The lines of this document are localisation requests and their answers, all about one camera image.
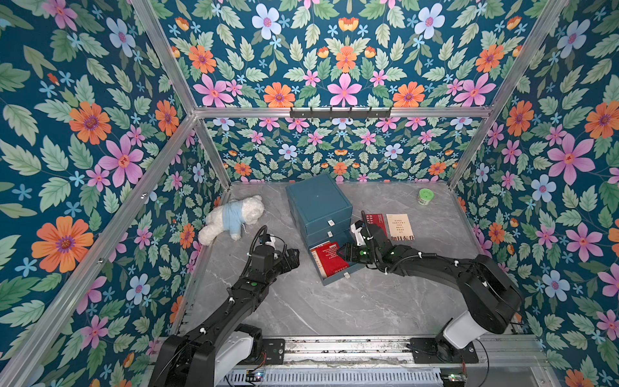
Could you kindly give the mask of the teal bottom drawer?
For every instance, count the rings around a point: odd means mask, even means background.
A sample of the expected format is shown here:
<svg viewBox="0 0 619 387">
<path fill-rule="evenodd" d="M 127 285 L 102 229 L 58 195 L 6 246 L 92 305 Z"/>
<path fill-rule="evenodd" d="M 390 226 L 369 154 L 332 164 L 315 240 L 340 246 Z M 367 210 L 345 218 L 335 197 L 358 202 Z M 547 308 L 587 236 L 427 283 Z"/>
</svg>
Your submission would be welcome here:
<svg viewBox="0 0 619 387">
<path fill-rule="evenodd" d="M 310 257 L 314 261 L 320 282 L 323 286 L 330 285 L 344 278 L 349 278 L 351 274 L 364 269 L 362 264 L 352 264 L 345 261 L 338 255 L 338 249 L 346 243 L 352 243 L 353 238 L 348 232 L 335 235 L 330 240 L 326 240 L 309 248 Z"/>
</svg>

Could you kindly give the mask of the teal drawer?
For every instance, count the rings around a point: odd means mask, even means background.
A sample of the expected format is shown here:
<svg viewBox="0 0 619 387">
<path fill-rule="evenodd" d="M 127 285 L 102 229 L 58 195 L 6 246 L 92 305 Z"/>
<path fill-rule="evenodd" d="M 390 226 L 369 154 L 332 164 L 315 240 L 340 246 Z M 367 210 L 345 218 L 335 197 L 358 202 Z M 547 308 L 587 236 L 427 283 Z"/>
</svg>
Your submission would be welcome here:
<svg viewBox="0 0 619 387">
<path fill-rule="evenodd" d="M 310 257 L 314 261 L 320 282 L 323 286 L 330 285 L 344 278 L 349 278 L 351 274 L 364 269 L 362 264 L 352 264 L 345 261 L 338 255 L 338 249 L 346 243 L 352 243 L 353 238 L 348 232 L 335 235 L 330 240 L 326 240 L 309 248 Z"/>
<path fill-rule="evenodd" d="M 325 228 L 305 237 L 306 246 L 308 248 L 312 248 L 326 242 L 335 242 L 339 245 L 343 245 L 353 241 L 354 238 L 351 235 L 350 225 L 348 223 L 339 223 L 334 227 Z"/>
<path fill-rule="evenodd" d="M 351 216 L 345 217 L 333 217 L 327 219 L 327 217 L 316 219 L 312 222 L 306 223 L 301 230 L 305 235 L 324 234 L 328 232 L 337 234 L 348 230 L 351 225 Z"/>
</svg>

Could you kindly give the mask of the red postcard white text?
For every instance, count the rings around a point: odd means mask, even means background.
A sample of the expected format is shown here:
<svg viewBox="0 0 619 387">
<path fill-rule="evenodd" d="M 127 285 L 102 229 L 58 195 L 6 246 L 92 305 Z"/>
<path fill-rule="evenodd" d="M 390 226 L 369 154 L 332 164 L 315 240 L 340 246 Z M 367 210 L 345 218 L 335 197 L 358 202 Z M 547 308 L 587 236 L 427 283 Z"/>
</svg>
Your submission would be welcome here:
<svg viewBox="0 0 619 387">
<path fill-rule="evenodd" d="M 366 214 L 364 222 L 369 236 L 388 238 L 385 216 L 383 214 Z"/>
</svg>

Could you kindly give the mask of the teal top drawer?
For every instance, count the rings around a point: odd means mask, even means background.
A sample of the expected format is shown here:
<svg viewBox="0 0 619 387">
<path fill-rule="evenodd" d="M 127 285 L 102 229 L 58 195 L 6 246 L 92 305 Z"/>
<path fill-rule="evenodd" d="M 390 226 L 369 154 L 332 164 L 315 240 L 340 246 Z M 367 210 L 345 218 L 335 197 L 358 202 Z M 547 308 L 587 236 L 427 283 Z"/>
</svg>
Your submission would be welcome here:
<svg viewBox="0 0 619 387">
<path fill-rule="evenodd" d="M 316 219 L 312 222 L 306 223 L 301 230 L 305 235 L 324 234 L 328 232 L 337 234 L 348 230 L 351 225 L 351 216 L 345 217 L 333 217 L 327 219 L 327 217 Z"/>
</svg>

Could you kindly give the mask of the teal drawer cabinet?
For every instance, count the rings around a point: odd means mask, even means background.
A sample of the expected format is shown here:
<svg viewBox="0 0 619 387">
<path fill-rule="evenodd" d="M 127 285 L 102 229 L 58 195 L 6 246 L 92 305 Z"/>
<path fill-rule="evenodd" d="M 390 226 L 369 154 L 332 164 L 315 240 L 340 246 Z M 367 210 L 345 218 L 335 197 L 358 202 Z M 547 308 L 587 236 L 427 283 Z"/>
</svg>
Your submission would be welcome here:
<svg viewBox="0 0 619 387">
<path fill-rule="evenodd" d="M 285 192 L 293 220 L 303 234 L 301 227 L 316 219 L 352 216 L 352 204 L 328 174 L 288 185 Z"/>
</svg>

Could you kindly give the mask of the cream postcard red text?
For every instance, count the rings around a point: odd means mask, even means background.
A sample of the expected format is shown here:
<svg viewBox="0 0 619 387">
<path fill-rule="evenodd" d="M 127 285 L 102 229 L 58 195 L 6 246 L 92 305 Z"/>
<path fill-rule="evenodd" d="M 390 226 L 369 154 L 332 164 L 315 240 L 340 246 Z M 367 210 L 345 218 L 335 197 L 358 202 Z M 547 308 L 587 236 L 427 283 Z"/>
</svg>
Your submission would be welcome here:
<svg viewBox="0 0 619 387">
<path fill-rule="evenodd" d="M 394 241 L 412 241 L 414 232 L 412 230 L 409 216 L 407 214 L 387 214 L 387 224 L 390 238 Z"/>
</svg>

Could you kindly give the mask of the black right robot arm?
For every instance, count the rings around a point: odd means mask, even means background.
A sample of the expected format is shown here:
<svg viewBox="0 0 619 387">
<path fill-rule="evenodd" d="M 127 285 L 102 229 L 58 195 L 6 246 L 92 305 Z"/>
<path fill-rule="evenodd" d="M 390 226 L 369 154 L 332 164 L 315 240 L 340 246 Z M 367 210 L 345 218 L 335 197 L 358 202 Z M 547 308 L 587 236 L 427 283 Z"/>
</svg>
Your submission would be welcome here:
<svg viewBox="0 0 619 387">
<path fill-rule="evenodd" d="M 409 341 L 419 363 L 428 364 L 433 359 L 443 364 L 462 361 L 473 341 L 487 333 L 504 333 L 524 302 L 516 284 L 489 256 L 448 258 L 394 244 L 381 227 L 369 223 L 366 214 L 354 223 L 352 233 L 356 240 L 337 251 L 344 261 L 385 275 L 421 277 L 462 294 L 466 311 L 446 322 L 433 340 Z"/>
</svg>

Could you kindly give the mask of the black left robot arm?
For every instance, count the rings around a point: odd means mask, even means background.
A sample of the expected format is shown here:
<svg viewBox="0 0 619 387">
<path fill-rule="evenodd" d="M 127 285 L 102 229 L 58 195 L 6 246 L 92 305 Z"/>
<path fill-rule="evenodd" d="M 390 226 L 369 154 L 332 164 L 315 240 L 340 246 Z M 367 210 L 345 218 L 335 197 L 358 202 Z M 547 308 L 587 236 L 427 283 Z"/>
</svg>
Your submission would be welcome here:
<svg viewBox="0 0 619 387">
<path fill-rule="evenodd" d="M 259 348 L 257 339 L 240 330 L 255 312 L 277 278 L 299 267 L 299 251 L 266 226 L 254 236 L 242 274 L 227 289 L 226 301 L 185 335 L 172 335 L 161 346 L 148 382 L 150 386 L 216 386 L 237 364 Z"/>
</svg>

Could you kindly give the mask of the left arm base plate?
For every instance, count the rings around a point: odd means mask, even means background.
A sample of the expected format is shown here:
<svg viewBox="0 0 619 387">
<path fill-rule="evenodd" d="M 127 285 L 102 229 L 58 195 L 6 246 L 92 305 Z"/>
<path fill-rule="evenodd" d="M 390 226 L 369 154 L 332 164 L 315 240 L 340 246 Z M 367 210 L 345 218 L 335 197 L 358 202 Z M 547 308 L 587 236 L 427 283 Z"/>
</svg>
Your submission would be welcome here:
<svg viewBox="0 0 619 387">
<path fill-rule="evenodd" d="M 284 339 L 259 339 L 255 340 L 249 357 L 244 359 L 242 365 L 282 365 L 285 356 Z"/>
</svg>

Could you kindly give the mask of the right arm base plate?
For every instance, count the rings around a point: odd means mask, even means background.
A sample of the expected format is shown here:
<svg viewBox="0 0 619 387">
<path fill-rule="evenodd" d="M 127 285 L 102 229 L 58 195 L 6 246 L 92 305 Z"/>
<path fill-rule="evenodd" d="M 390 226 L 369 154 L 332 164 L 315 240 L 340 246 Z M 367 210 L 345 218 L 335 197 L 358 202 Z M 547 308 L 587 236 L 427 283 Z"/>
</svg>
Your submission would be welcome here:
<svg viewBox="0 0 619 387">
<path fill-rule="evenodd" d="M 407 348 L 412 353 L 415 364 L 478 364 L 479 357 L 471 342 L 458 349 L 446 340 L 435 338 L 411 338 Z"/>
</svg>

